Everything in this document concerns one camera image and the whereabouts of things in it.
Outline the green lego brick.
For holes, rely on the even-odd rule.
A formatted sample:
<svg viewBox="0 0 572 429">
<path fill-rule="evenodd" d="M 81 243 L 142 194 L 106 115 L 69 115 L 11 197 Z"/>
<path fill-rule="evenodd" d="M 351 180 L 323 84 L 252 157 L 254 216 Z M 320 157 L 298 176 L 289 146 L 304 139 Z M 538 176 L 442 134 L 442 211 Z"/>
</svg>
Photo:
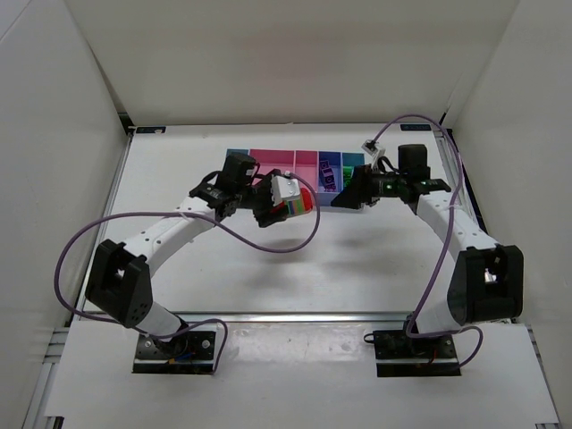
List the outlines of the green lego brick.
<svg viewBox="0 0 572 429">
<path fill-rule="evenodd" d="M 350 181 L 353 176 L 353 170 L 354 170 L 353 166 L 344 166 L 342 168 L 342 179 L 344 181 Z"/>
</svg>

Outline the small purple lego block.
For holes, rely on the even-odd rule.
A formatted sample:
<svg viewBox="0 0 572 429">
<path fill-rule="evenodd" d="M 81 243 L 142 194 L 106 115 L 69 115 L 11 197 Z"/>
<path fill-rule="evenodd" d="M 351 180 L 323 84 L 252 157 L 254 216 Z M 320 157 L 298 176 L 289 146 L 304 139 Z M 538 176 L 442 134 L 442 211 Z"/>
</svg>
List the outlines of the small purple lego block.
<svg viewBox="0 0 572 429">
<path fill-rule="evenodd" d="M 325 192 L 335 192 L 336 182 L 335 174 L 331 168 L 325 168 L 321 171 L 323 176 L 323 187 Z"/>
</svg>

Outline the red striped lego block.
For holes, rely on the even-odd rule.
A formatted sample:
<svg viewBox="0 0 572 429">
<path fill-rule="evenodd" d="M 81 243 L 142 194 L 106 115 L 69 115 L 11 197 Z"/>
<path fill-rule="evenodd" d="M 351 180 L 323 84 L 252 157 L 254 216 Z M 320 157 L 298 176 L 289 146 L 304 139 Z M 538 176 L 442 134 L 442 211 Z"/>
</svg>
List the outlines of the red striped lego block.
<svg viewBox="0 0 572 429">
<path fill-rule="evenodd" d="M 285 218 L 306 215 L 314 208 L 312 194 L 306 188 L 300 190 L 300 195 L 291 201 L 282 201 L 273 211 Z"/>
</svg>

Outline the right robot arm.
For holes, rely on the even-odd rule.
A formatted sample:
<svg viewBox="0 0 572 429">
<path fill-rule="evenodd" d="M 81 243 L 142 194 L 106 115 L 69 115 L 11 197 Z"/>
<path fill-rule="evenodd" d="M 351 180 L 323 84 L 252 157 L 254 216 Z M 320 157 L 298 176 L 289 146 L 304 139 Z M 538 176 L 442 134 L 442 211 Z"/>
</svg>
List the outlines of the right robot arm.
<svg viewBox="0 0 572 429">
<path fill-rule="evenodd" d="M 405 324 L 411 339 L 464 332 L 475 324 L 521 316 L 524 255 L 484 232 L 455 200 L 446 181 L 435 179 L 422 144 L 401 145 L 398 163 L 368 140 L 370 164 L 354 167 L 351 180 L 332 206 L 358 210 L 382 198 L 398 198 L 442 242 L 442 251 L 422 298 Z"/>
</svg>

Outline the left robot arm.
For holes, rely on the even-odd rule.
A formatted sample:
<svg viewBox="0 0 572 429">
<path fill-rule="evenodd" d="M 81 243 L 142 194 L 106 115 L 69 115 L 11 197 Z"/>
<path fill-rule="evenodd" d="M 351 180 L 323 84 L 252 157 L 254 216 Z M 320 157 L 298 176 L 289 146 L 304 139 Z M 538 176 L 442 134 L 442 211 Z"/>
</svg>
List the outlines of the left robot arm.
<svg viewBox="0 0 572 429">
<path fill-rule="evenodd" d="M 291 217 L 295 200 L 307 192 L 292 172 L 262 175 L 252 156 L 232 153 L 223 168 L 205 176 L 171 212 L 156 212 L 156 223 L 124 240 L 98 246 L 86 299 L 112 322 L 161 342 L 179 336 L 187 324 L 158 304 L 152 279 L 158 269 L 199 235 L 222 228 L 238 210 L 252 212 L 261 228 Z"/>
</svg>

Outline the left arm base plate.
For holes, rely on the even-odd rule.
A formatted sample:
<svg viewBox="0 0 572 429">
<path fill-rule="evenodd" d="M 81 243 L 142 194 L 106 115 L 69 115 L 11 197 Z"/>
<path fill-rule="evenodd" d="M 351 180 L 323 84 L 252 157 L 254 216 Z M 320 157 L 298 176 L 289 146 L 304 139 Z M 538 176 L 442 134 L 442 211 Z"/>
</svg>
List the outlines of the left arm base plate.
<svg viewBox="0 0 572 429">
<path fill-rule="evenodd" d="M 217 326 L 202 324 L 168 342 L 140 334 L 132 363 L 134 374 L 212 374 Z"/>
</svg>

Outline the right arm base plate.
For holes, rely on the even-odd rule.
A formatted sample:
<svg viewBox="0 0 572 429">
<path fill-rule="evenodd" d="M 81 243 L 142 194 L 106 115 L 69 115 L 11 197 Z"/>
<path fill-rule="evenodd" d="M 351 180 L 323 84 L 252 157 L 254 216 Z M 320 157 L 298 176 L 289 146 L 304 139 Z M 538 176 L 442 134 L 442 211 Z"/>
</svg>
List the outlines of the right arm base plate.
<svg viewBox="0 0 572 429">
<path fill-rule="evenodd" d="M 374 347 L 378 378 L 461 376 L 450 335 L 415 340 L 403 330 L 381 330 L 366 333 L 363 340 Z"/>
</svg>

